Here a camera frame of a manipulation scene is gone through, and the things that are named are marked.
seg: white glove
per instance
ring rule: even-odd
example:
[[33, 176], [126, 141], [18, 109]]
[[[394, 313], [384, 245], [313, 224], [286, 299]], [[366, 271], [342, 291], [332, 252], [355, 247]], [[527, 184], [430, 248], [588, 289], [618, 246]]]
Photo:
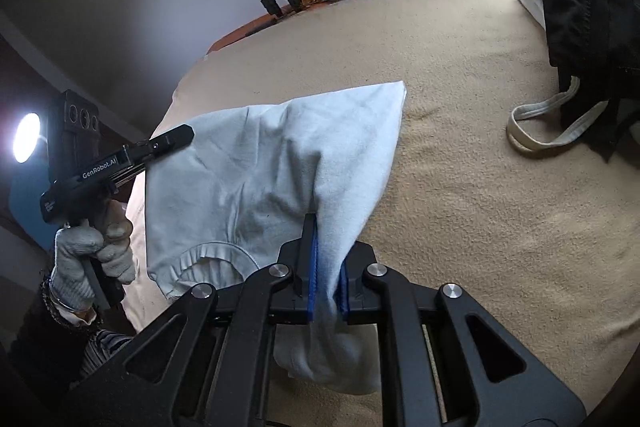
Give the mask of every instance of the white glove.
[[91, 308], [95, 298], [79, 257], [96, 257], [104, 273], [122, 284], [133, 282], [136, 276], [129, 245], [133, 224], [117, 201], [109, 202], [102, 227], [104, 236], [85, 220], [79, 227], [61, 229], [56, 234], [56, 263], [49, 288], [55, 298], [75, 311]]

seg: garment sleeve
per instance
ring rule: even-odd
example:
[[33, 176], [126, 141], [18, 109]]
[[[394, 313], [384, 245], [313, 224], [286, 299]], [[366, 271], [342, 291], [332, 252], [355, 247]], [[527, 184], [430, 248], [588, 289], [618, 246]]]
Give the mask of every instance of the garment sleeve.
[[54, 410], [71, 383], [80, 380], [84, 346], [97, 330], [98, 321], [88, 327], [67, 323], [48, 295], [45, 280], [24, 316], [8, 358], [31, 392]]

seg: bed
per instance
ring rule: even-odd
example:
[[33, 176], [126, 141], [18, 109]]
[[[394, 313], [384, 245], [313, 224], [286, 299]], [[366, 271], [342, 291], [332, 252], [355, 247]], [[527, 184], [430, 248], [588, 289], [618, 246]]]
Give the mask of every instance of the bed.
[[[587, 146], [530, 158], [511, 109], [558, 90], [545, 34], [517, 0], [345, 0], [214, 51], [181, 80], [156, 133], [194, 116], [404, 80], [401, 137], [361, 240], [412, 282], [463, 285], [592, 410], [640, 343], [640, 188], [630, 161]], [[555, 120], [528, 123], [545, 138]], [[166, 306], [146, 277], [144, 177], [127, 215], [138, 273], [127, 317]], [[268, 418], [380, 425], [380, 397], [274, 372]]]

